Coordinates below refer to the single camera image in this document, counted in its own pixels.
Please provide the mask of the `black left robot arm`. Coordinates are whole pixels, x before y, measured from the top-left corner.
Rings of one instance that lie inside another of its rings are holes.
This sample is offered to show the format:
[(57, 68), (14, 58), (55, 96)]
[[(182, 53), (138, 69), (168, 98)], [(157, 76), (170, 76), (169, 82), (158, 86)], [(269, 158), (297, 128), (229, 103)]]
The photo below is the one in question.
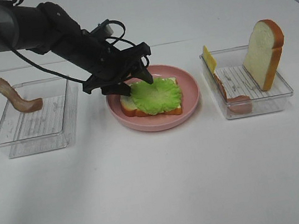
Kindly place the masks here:
[(20, 54), (29, 50), (39, 55), (49, 51), (84, 69), (91, 76), (80, 83), (90, 94), (101, 89), (103, 95), (130, 95), (126, 81), (136, 78), (153, 83), (148, 71), (150, 47), (146, 43), (131, 43), (119, 50), (122, 36), (113, 36), (111, 24), (123, 27), (120, 21), (106, 19), (92, 31), (82, 29), (58, 4), (45, 2), (37, 7), (25, 7), (23, 0), (0, 0), (0, 52), (12, 51), (19, 58), (43, 72), (59, 77), (64, 75), (48, 70)]

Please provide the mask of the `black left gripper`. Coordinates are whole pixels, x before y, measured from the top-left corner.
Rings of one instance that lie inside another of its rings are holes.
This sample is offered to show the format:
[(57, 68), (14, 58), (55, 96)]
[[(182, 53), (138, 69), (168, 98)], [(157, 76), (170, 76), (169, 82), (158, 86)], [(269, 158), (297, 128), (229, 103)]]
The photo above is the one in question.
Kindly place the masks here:
[(75, 32), (74, 39), (83, 57), (92, 64), (86, 70), (92, 75), (82, 86), (84, 92), (89, 94), (93, 89), (101, 88), (103, 95), (130, 96), (131, 87), (124, 82), (131, 77), (153, 84), (152, 74), (142, 62), (143, 57), (151, 54), (145, 42), (119, 50), (88, 33)]

